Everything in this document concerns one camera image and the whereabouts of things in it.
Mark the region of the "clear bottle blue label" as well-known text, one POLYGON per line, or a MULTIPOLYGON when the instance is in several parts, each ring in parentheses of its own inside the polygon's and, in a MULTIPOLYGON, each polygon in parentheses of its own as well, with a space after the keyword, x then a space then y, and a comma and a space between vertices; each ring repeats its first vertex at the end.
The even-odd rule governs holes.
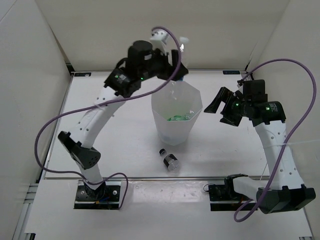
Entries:
MULTIPOLYGON (((179 37, 179 43, 180 43, 180 53, 181 53, 181 64, 180 64, 180 68, 179 70, 181 71, 184 67, 188 67, 188 57, 187 57, 187 45, 189 43, 189 39, 185 36, 180 36, 179 37)), ((177 100, 177 93, 175 92, 176 89, 176 84, 179 82, 182 82, 184 77, 183 76, 179 76, 180 74, 177 73, 175 75, 175 79, 171 81, 171 98, 173 100, 177 100)))

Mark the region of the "green plastic soda bottle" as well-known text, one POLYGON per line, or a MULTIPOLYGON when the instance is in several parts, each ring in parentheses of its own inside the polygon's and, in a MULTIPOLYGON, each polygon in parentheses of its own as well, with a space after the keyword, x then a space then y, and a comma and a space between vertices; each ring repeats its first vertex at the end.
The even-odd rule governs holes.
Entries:
POLYGON ((169 122, 173 122, 173 121, 189 121, 191 118, 193 117, 193 115, 191 114, 185 114, 185 115, 175 115, 173 117, 170 117, 167 119, 167 121, 169 122))

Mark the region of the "clear unlabelled plastic bottle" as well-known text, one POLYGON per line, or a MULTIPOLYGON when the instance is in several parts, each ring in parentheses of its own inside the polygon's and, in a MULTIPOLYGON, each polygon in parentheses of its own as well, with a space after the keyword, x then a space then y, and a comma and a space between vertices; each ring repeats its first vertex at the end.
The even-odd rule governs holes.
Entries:
POLYGON ((195 112, 193 110, 190 110, 186 114, 183 115, 185 121, 191 120, 195 116, 195 112))

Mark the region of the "clear bottle blue wrap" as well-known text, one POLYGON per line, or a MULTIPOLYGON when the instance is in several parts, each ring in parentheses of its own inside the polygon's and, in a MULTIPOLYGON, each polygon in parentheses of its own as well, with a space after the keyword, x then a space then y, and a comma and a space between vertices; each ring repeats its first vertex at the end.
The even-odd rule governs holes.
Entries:
POLYGON ((166 140, 166 141, 173 140, 174 138, 175 137, 168 136, 168 135, 163 135, 163 139, 166 140))

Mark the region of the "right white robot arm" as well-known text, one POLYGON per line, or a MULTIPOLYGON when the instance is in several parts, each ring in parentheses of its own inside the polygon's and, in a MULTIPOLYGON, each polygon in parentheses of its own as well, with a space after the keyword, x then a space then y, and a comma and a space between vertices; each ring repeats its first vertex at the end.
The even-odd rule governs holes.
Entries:
POLYGON ((221 87, 205 113, 215 114, 224 103, 220 122, 237 127, 246 117, 254 126, 263 146, 270 177, 266 184, 246 174, 233 174, 223 185, 210 187, 216 200, 237 200, 240 196, 255 201, 253 210, 264 214, 298 211, 316 198, 315 189, 307 187, 287 146, 286 116, 278 101, 268 101, 264 90, 254 91, 248 98, 221 87))

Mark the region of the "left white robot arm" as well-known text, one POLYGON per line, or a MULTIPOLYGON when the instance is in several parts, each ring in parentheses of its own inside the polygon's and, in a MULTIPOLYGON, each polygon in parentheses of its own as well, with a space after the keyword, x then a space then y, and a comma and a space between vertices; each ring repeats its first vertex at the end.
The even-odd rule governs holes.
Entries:
POLYGON ((80 169, 85 193, 93 200, 102 199, 106 189, 98 166, 101 153, 93 146, 97 136, 114 113, 141 88, 142 81, 153 77, 178 80, 188 74, 181 50, 171 50, 171 56, 172 63, 160 49, 131 46, 127 57, 117 62, 104 81, 94 107, 86 110, 75 127, 58 134, 60 143, 80 169))

